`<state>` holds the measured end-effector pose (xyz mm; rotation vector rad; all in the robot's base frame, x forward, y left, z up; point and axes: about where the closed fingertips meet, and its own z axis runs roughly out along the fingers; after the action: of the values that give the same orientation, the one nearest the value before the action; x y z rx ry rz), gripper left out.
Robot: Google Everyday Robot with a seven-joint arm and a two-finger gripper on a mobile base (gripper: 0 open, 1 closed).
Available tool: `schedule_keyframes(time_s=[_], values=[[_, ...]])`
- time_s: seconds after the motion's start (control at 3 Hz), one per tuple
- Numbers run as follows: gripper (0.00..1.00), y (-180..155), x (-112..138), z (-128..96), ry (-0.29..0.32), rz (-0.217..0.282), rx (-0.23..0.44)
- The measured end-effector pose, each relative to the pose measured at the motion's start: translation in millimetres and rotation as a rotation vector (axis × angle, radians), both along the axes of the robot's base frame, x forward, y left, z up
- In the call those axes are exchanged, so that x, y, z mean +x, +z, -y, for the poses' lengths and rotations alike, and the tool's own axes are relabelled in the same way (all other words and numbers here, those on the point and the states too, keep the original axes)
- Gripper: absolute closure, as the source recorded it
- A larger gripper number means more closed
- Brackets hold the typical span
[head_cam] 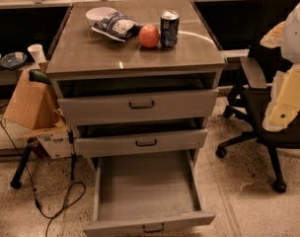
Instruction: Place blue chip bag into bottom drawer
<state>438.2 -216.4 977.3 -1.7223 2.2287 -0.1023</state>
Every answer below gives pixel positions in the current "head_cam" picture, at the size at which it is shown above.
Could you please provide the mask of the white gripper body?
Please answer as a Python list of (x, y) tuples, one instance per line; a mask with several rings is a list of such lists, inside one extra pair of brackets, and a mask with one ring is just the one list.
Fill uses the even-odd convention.
[(283, 83), (283, 77), (284, 77), (284, 72), (277, 71), (274, 78), (273, 78), (272, 84), (271, 84), (270, 102), (267, 105), (267, 108), (266, 108), (265, 113), (264, 113), (264, 119), (262, 121), (262, 127), (265, 130), (268, 130), (268, 131), (280, 131), (280, 130), (282, 130), (282, 127), (280, 125), (274, 124), (272, 121), (269, 120), (269, 116), (270, 116), (270, 114), (272, 112), (272, 109), (275, 105), (277, 96), (278, 96), (279, 91), (280, 91), (280, 87)]

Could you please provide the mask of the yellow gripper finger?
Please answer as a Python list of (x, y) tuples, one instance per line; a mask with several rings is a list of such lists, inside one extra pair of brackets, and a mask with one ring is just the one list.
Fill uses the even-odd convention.
[(300, 64), (294, 64), (287, 72), (284, 72), (283, 83), (269, 120), (281, 127), (288, 127), (299, 112)]

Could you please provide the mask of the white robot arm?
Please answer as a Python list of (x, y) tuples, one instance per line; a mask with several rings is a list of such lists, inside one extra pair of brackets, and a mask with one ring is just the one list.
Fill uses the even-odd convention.
[(264, 47), (280, 47), (281, 56), (292, 63), (287, 72), (277, 71), (271, 100), (262, 126), (268, 131), (287, 128), (300, 112), (300, 2), (286, 20), (272, 28), (260, 41)]

